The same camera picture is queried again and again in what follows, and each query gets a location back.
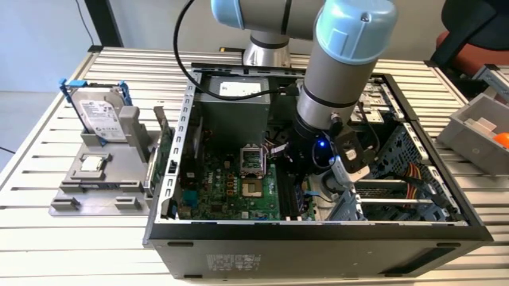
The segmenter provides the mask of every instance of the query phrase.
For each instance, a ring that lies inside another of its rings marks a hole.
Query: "black cable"
[[[279,129],[279,130],[277,131],[277,134],[275,134],[274,137],[273,137],[274,140],[278,138],[281,132],[282,132],[282,129]]]
[[[329,192],[331,193],[338,193],[338,190],[335,188],[331,188],[329,185],[327,185],[327,179],[329,177],[333,175],[333,170],[329,170],[326,171],[326,173],[323,174],[322,176],[322,179],[319,180],[319,183],[322,185],[322,188],[325,190],[327,190]]]
[[[190,73],[186,70],[184,65],[182,64],[180,54],[179,54],[179,51],[178,51],[178,33],[180,31],[182,20],[184,19],[184,15],[186,15],[187,10],[190,9],[192,3],[194,3],[194,0],[187,0],[187,3],[186,3],[186,5],[184,5],[184,7],[183,7],[183,9],[180,11],[180,14],[179,14],[178,18],[176,18],[175,31],[174,31],[174,55],[175,55],[175,60],[176,60],[178,66],[179,66],[182,72],[184,73],[184,76],[190,80],[190,82],[196,86],[196,88],[202,92],[208,94],[211,97],[214,97],[214,98],[216,98],[219,100],[226,100],[226,101],[247,100],[250,98],[259,97],[261,95],[265,95],[265,94],[279,94],[283,91],[282,89],[281,90],[279,89],[270,89],[267,91],[261,91],[261,92],[257,92],[255,94],[245,95],[242,97],[225,97],[225,96],[222,96],[219,94],[215,94],[210,90],[207,90],[199,84],[199,82],[192,78],[192,76],[190,75]]]
[[[13,150],[9,150],[9,149],[7,149],[7,148],[0,147],[0,150],[16,154],[16,152],[15,152]]]
[[[88,27],[87,27],[87,24],[86,24],[86,20],[83,19],[80,3],[78,2],[78,0],[75,0],[75,2],[76,2],[76,5],[78,5],[78,11],[80,12],[80,18],[82,18],[83,26],[86,27],[86,30],[87,30],[87,34],[88,34],[88,37],[90,37],[90,41],[92,42],[92,46],[95,46],[94,38],[92,38],[92,35],[91,35],[90,31],[88,31]]]
[[[374,137],[374,143],[375,143],[375,146],[373,146],[373,150],[374,150],[374,153],[378,154],[378,151],[381,149],[381,140],[378,139],[378,135],[373,129],[373,126],[371,126],[371,123],[369,122],[367,120],[367,115],[366,115],[366,112],[365,112],[365,103],[362,101],[359,101],[357,103],[357,107],[358,107],[358,110],[361,112],[361,115],[362,115],[362,121],[365,122],[365,124],[367,125],[367,128],[373,134],[373,137]]]
[[[448,210],[452,209],[452,202],[445,197],[442,197],[442,195],[434,194],[426,189],[425,185],[428,182],[425,180],[410,176],[402,176],[394,172],[389,172],[387,174],[379,176],[377,179],[385,179],[387,177],[393,177],[396,180],[401,180],[414,186],[417,191],[422,192],[428,197],[430,197],[432,201],[438,207]]]
[[[323,201],[326,201],[327,203],[334,203],[331,200],[327,200],[326,198],[323,198],[321,195],[310,195],[310,196],[313,196],[313,197],[318,197],[318,198],[321,198]]]

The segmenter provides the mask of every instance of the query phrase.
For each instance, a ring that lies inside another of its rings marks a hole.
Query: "robotic arm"
[[[313,40],[323,0],[211,0],[218,22],[251,30],[246,66],[290,67],[290,38]]]
[[[287,42],[289,37],[311,39],[314,35],[287,150],[298,177],[303,178],[313,168],[333,168],[338,183],[347,185],[369,173],[367,164],[375,156],[373,148],[362,149],[346,123],[378,57],[389,45],[397,11],[389,0],[327,0],[323,6],[322,3],[211,1],[220,23],[255,30],[245,64],[250,64],[253,54],[258,55],[255,58],[266,57],[258,63],[270,63],[274,59],[266,51],[253,53],[253,43],[269,49]]]

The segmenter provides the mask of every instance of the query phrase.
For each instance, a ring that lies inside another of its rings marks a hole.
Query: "metal workbench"
[[[191,62],[241,64],[238,53],[184,53],[182,58],[187,66]],[[294,56],[294,67],[306,67],[307,59],[307,56]],[[448,116],[466,103],[441,71],[421,61],[381,60],[375,72],[393,74],[430,137],[438,136]],[[171,52],[104,48],[102,52],[88,53],[72,78],[99,83],[126,80],[148,129],[158,128],[151,111],[155,105],[164,106],[168,119],[176,123],[187,80]],[[52,218],[48,214],[58,186],[80,147],[80,129],[76,114],[59,94],[0,174],[0,277],[7,277],[0,279],[0,285],[170,285],[172,277],[159,255],[142,246],[146,217]],[[508,285],[509,179],[485,176],[452,150],[440,145],[438,148],[488,224],[494,244],[417,279],[226,283]]]

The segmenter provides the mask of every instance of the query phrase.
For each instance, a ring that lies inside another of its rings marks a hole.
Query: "light blue joint cap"
[[[327,0],[315,26],[319,45],[345,64],[370,63],[389,46],[397,19],[389,0]]]
[[[239,0],[211,0],[214,18],[220,24],[245,29]]]

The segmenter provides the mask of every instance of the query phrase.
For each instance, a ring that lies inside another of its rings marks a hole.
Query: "hard drive label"
[[[98,100],[82,100],[80,105],[95,134],[107,141],[124,140],[126,135],[114,106],[108,102]]]

